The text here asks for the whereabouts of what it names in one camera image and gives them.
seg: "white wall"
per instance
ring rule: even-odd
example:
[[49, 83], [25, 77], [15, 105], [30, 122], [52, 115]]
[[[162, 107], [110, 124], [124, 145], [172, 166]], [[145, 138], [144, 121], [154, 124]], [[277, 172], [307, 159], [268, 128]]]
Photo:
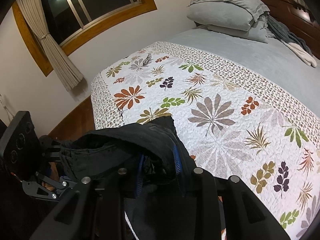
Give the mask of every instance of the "white wall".
[[0, 93], [8, 108], [13, 113], [30, 111], [38, 136], [48, 134], [90, 95], [91, 81], [101, 70], [155, 41], [194, 27], [186, 18], [190, 0], [155, 2], [158, 10], [106, 30], [69, 56], [88, 84], [76, 95], [66, 92], [54, 71], [48, 77], [43, 75], [26, 48], [10, 10], [0, 25]]

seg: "window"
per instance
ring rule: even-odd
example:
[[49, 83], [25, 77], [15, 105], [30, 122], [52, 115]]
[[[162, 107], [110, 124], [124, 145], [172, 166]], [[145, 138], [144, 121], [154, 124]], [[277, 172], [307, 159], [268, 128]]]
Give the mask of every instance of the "window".
[[[49, 32], [67, 55], [108, 28], [156, 10], [154, 0], [41, 0], [41, 2]], [[47, 76], [52, 67], [48, 67], [48, 60], [40, 43], [28, 28], [17, 4], [14, 4], [12, 9], [26, 46]]]

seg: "dark gray blanket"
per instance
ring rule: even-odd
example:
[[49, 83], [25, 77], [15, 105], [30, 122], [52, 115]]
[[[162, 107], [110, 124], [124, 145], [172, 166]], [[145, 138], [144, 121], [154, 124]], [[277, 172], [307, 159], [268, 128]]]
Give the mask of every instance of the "dark gray blanket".
[[299, 44], [306, 52], [312, 56], [312, 52], [306, 45], [304, 39], [297, 37], [294, 33], [289, 31], [289, 28], [281, 22], [278, 22], [272, 16], [268, 15], [268, 29], [276, 36], [278, 40], [285, 43], [293, 42]]

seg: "stack of pillows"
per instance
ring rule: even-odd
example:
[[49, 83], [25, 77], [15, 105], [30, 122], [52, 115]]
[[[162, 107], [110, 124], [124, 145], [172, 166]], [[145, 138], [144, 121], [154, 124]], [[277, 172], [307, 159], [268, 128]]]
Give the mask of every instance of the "stack of pillows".
[[269, 8], [261, 0], [191, 0], [187, 17], [211, 31], [268, 43]]

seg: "quilt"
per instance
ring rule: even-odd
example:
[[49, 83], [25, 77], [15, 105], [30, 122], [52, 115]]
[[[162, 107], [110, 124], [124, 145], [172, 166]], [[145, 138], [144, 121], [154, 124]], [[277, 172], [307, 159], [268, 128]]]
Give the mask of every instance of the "quilt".
[[96, 129], [171, 115], [197, 166], [239, 176], [293, 240], [320, 209], [320, 120], [244, 66], [156, 42], [99, 73], [91, 99]]

